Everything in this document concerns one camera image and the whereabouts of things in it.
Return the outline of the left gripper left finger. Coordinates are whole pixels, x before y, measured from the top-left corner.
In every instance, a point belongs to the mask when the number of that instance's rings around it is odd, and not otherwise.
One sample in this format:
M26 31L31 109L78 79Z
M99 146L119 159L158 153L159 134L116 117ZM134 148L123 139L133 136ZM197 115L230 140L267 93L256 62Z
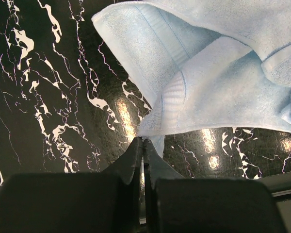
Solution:
M133 233L139 226L141 140L102 172L11 176L0 233Z

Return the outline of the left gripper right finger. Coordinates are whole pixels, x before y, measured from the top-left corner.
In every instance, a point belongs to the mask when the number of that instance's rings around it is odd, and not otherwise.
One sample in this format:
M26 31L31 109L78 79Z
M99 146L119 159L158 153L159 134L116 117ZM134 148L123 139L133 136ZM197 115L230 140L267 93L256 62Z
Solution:
M284 233L267 187L247 179L186 179L143 143L150 233Z

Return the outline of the light blue towel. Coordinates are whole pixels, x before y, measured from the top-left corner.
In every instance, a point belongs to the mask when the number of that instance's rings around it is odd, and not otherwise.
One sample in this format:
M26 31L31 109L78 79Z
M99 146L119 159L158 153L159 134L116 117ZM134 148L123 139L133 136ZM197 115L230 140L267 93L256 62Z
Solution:
M291 0L141 0L94 28L151 106L138 136L221 127L291 133Z

